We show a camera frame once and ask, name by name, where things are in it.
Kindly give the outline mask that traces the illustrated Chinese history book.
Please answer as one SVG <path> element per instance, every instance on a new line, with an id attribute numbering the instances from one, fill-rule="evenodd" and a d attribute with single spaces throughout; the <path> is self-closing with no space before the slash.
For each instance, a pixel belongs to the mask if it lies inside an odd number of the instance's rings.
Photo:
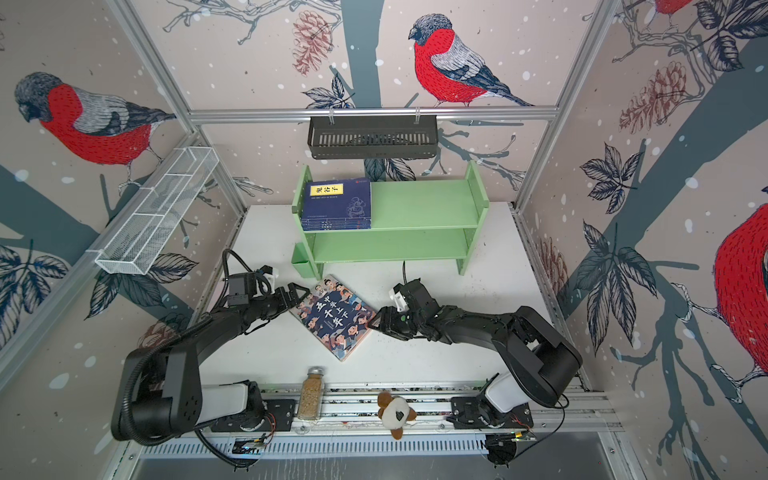
<path id="1" fill-rule="evenodd" d="M 324 277 L 290 313 L 339 361 L 369 333 L 376 310 L 336 277 Z"/>

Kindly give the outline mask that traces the dark blue bottom book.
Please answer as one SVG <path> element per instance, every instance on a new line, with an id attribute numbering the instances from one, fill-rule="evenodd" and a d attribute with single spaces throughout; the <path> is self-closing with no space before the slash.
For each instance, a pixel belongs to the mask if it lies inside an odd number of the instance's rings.
<path id="1" fill-rule="evenodd" d="M 367 178 L 309 182 L 304 187 L 303 219 L 370 219 L 371 207 L 371 182 Z"/>

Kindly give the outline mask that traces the blue book wide yellow label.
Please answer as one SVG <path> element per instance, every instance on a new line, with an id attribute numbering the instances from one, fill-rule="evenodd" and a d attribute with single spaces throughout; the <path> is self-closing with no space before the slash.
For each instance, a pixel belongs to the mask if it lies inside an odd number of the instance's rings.
<path id="1" fill-rule="evenodd" d="M 371 228 L 370 223 L 355 223 L 355 224 L 328 224 L 328 223 L 316 223 L 316 224 L 302 224 L 302 230 L 305 232 L 322 232 L 322 231 L 356 231 L 356 230 L 369 230 Z"/>

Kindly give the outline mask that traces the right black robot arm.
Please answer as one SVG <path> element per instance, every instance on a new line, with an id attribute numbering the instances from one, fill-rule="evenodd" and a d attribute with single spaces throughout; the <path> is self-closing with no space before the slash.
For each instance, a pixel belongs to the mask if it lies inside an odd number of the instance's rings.
<path id="1" fill-rule="evenodd" d="M 389 337 L 469 344 L 498 353 L 507 367 L 460 408 L 451 422 L 462 428 L 501 428 L 513 411 L 529 403 L 564 410 L 564 391 L 583 364 L 581 355 L 536 310 L 487 314 L 441 305 L 419 279 L 390 291 L 392 306 L 381 308 L 369 327 Z"/>

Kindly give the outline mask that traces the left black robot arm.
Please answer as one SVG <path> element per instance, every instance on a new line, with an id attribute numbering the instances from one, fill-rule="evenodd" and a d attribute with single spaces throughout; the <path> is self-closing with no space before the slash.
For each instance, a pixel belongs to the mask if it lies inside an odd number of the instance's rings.
<path id="1" fill-rule="evenodd" d="M 269 267 L 228 277 L 198 324 L 127 356 L 111 419 L 113 438 L 154 446 L 216 423 L 260 426 L 268 411 L 256 383 L 204 385 L 200 367 L 226 343 L 265 327 L 309 294 L 296 283 L 274 286 Z"/>

